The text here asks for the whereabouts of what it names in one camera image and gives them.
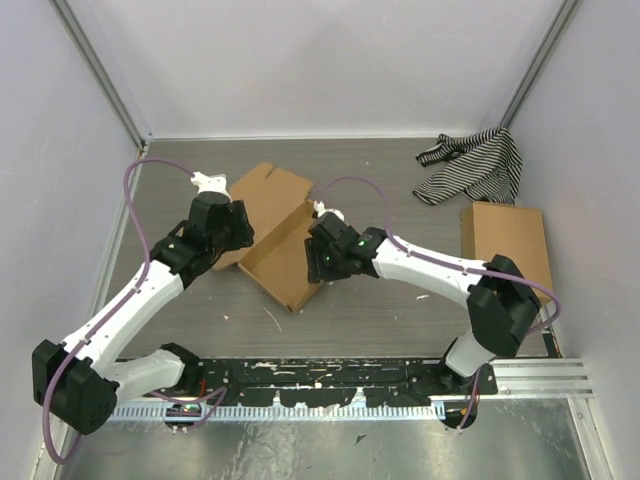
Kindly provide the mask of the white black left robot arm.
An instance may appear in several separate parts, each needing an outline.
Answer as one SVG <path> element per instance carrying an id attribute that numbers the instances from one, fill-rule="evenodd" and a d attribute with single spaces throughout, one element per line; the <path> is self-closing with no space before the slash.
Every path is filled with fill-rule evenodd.
<path id="1" fill-rule="evenodd" d="M 226 252 L 253 244 L 245 204 L 224 193 L 198 194 L 189 215 L 150 249 L 131 281 L 91 320 L 60 343 L 32 353 L 33 392 L 43 409 L 82 435 L 98 430 L 124 402 L 160 389 L 181 397 L 200 387 L 198 356 L 175 343 L 119 362 L 152 317 L 208 272 Z"/>

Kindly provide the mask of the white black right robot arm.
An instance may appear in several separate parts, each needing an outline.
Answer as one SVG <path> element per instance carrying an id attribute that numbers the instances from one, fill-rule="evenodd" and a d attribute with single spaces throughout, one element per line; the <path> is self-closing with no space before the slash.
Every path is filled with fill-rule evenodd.
<path id="1" fill-rule="evenodd" d="M 308 281 L 314 284 L 367 275 L 405 282 L 464 307 L 470 330 L 442 358 L 442 387 L 462 394 L 476 372 L 496 357 L 513 358 L 541 303 L 532 283 L 502 255 L 489 262 L 441 254 L 375 227 L 358 232 L 337 211 L 318 215 L 305 240 Z"/>

